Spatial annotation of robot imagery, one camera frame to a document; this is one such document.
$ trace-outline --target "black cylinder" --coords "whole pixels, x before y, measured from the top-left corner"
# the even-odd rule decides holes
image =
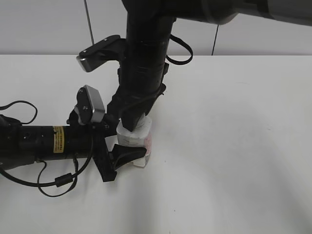
[[[172,17],[154,17],[141,23],[128,15],[121,87],[142,95],[159,89],[173,22]]]
[[[233,0],[235,11],[283,22],[312,25],[310,0]]]
[[[0,166],[5,170],[37,160],[84,158],[91,148],[87,126],[20,126],[0,132]]]

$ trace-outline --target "black cable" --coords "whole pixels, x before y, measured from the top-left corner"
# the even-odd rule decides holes
[[[34,122],[34,120],[36,119],[36,117],[37,117],[37,115],[38,115],[38,109],[37,109],[36,106],[34,106],[34,104],[32,104],[32,103],[30,103],[30,102],[28,102],[28,101],[23,101],[23,100],[13,101],[13,102],[11,102],[11,103],[8,104],[8,105],[0,106],[0,111],[4,111],[4,110],[10,108],[11,106],[13,106],[14,104],[17,104],[17,103],[24,103],[24,104],[27,104],[27,105],[32,106],[32,107],[35,109],[34,117],[33,117],[29,122],[27,122],[27,123],[22,123],[22,122],[21,122],[21,124],[26,125],[26,124],[30,124],[30,123]]]
[[[178,43],[179,45],[183,46],[185,49],[187,49],[188,52],[190,52],[191,56],[185,61],[174,60],[174,59],[170,58],[168,55],[166,56],[166,59],[175,65],[185,65],[185,64],[188,64],[189,62],[191,62],[193,59],[193,55],[194,55],[192,48],[187,43],[185,43],[182,39],[177,38],[176,36],[174,36],[172,34],[170,35],[170,39],[173,40],[174,42]]]
[[[78,164],[78,161],[77,161],[76,156],[73,157],[73,162],[74,162],[74,166],[75,166],[75,174],[74,174],[75,177],[74,177],[74,182],[72,183],[72,185],[69,187],[68,190],[66,190],[65,192],[63,192],[63,193],[61,193],[61,194],[58,194],[58,195],[49,195],[49,194],[47,194],[44,190],[42,190],[42,188],[40,187],[40,183],[39,183],[40,176],[41,176],[42,172],[44,171],[44,169],[46,169],[47,163],[46,163],[46,161],[43,161],[43,160],[41,160],[41,161],[39,161],[39,162],[44,163],[44,167],[43,167],[43,169],[40,171],[40,173],[39,173],[39,175],[38,175],[38,178],[37,178],[38,189],[39,189],[39,191],[40,191],[42,194],[44,194],[44,195],[46,195],[46,196],[48,196],[48,197],[59,197],[59,196],[62,196],[62,195],[64,195],[64,194],[66,194],[66,193],[72,191],[72,190],[76,187],[77,181],[78,181],[77,172],[78,172],[78,167],[79,167],[79,164]]]
[[[88,166],[91,158],[92,158],[92,153],[93,153],[93,137],[91,137],[91,149],[90,149],[90,152],[89,152],[89,155],[85,161],[85,163],[83,164],[83,166],[75,173],[72,175],[72,177],[76,177],[78,175],[80,175],[84,169],[86,169],[86,167]],[[10,174],[8,174],[4,169],[2,169],[0,167],[0,174],[3,175],[5,178],[15,182],[15,183],[18,183],[18,184],[21,184],[21,185],[24,185],[24,186],[28,186],[28,187],[35,187],[37,188],[38,187],[38,184],[37,183],[32,183],[32,182],[27,182],[27,181],[24,181],[24,180],[21,180],[21,179],[18,179]],[[57,183],[56,182],[50,182],[50,183],[40,183],[39,186],[40,187],[51,187],[51,186],[56,186]]]
[[[211,56],[214,55],[214,52],[215,52],[215,43],[216,43],[216,38],[218,36],[218,32],[219,32],[219,24],[218,26],[216,27],[216,31],[215,31],[215,37],[214,37],[214,46],[213,46],[213,51],[211,52]]]

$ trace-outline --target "white wall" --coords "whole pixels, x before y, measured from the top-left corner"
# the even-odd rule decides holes
[[[121,0],[88,0],[95,41],[125,36]],[[173,34],[196,55],[211,53],[215,25],[178,19]],[[90,46],[83,0],[10,0],[0,4],[0,54],[77,54]],[[172,42],[171,55],[187,52]],[[220,27],[216,55],[312,55],[312,27],[237,16]]]

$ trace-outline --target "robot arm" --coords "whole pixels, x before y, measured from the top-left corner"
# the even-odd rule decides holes
[[[146,149],[116,145],[108,152],[105,137],[116,134],[119,119],[132,131],[143,113],[165,91],[165,62],[171,30],[176,18],[225,24],[238,13],[285,22],[312,25],[310,0],[122,0],[127,12],[126,39],[110,36],[80,52],[77,57],[86,72],[110,60],[120,64],[119,87],[107,106],[94,89],[82,87],[69,126],[23,126],[16,119],[0,115],[0,173],[40,160],[86,157],[74,175],[56,178],[50,185],[61,186],[76,179],[93,158],[103,181],[112,181],[115,170],[145,155]],[[44,187],[46,184],[26,183]]]
[[[162,83],[169,67],[165,63],[165,58],[176,18],[225,24],[238,13],[243,13],[312,25],[312,2],[308,0],[122,0],[122,2],[128,11],[127,36],[120,45],[122,54],[118,60],[120,86],[108,105],[108,113],[121,118],[123,126],[129,131],[135,128],[143,113],[148,114],[157,97],[166,88]],[[85,57],[80,54],[78,59],[81,61]]]

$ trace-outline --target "cable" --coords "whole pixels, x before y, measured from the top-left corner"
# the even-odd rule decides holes
[[[40,183],[39,183],[40,176],[41,176],[42,172],[44,171],[44,169],[46,169],[47,163],[46,163],[46,161],[43,161],[43,160],[42,160],[42,161],[39,161],[39,162],[44,163],[44,167],[43,167],[43,169],[40,171],[40,173],[39,173],[39,175],[38,175],[38,178],[37,178],[38,189],[39,189],[39,191],[40,191],[42,194],[44,194],[44,195],[46,195],[46,196],[48,196],[48,197],[59,197],[59,196],[62,196],[62,195],[64,195],[64,194],[66,194],[66,193],[72,191],[72,190],[76,187],[77,181],[78,181],[77,171],[78,171],[78,167],[79,167],[79,163],[78,163],[78,161],[77,161],[76,156],[73,157],[73,162],[74,162],[74,166],[75,166],[75,174],[74,174],[75,177],[74,177],[74,182],[72,183],[72,185],[69,187],[68,190],[66,190],[65,192],[63,192],[63,193],[61,193],[61,194],[58,194],[58,195],[49,195],[49,194],[47,194],[45,191],[43,191],[42,188],[40,187]]]
[[[175,43],[178,43],[179,45],[183,46],[185,49],[187,49],[188,52],[190,52],[191,56],[186,61],[177,61],[177,60],[170,58],[168,55],[166,56],[166,59],[170,63],[173,63],[175,65],[185,65],[191,62],[193,59],[193,54],[194,54],[192,48],[187,43],[185,43],[182,39],[177,38],[176,36],[172,34],[170,35],[170,39],[173,40]]]
[[[90,152],[89,152],[89,155],[85,161],[85,163],[83,164],[83,166],[75,173],[72,175],[72,177],[77,177],[78,175],[80,175],[84,169],[86,169],[86,167],[88,166],[91,158],[92,158],[92,153],[93,153],[93,137],[91,137],[91,149],[90,149]],[[2,169],[0,167],[0,174],[3,175],[5,178],[15,182],[15,183],[18,183],[18,184],[21,184],[21,185],[24,185],[24,186],[28,186],[28,187],[35,187],[37,188],[38,187],[38,183],[32,183],[32,182],[27,182],[27,181],[24,181],[24,180],[21,180],[21,179],[18,179],[10,174],[8,174],[4,169]],[[57,186],[57,183],[56,182],[50,182],[50,183],[40,183],[39,184],[40,187],[51,187],[51,186]]]
[[[84,0],[84,8],[86,10],[88,26],[89,26],[90,36],[91,36],[91,42],[92,42],[92,45],[94,45],[94,38],[93,38],[93,33],[92,33],[92,27],[91,27],[91,22],[90,22],[90,16],[89,16],[89,9],[88,9],[87,0]]]
[[[28,101],[23,101],[23,100],[13,101],[13,102],[11,102],[10,104],[7,104],[7,105],[5,105],[5,106],[0,106],[0,111],[4,111],[4,110],[10,108],[11,106],[13,106],[14,104],[17,104],[17,103],[25,103],[25,104],[30,105],[30,106],[32,106],[32,107],[35,108],[34,117],[33,117],[29,122],[27,122],[27,123],[22,123],[22,122],[21,122],[21,124],[26,125],[26,124],[30,124],[30,123],[34,122],[34,120],[36,119],[36,117],[37,117],[37,115],[38,115],[38,109],[37,109],[36,106],[34,106],[34,104],[32,104],[32,103],[30,103],[30,102],[28,102]]]
[[[215,52],[215,43],[216,43],[216,38],[218,36],[218,32],[219,32],[219,24],[218,26],[216,27],[216,31],[215,31],[215,37],[214,37],[214,46],[213,46],[213,51],[211,52],[211,56],[214,55],[214,52]]]

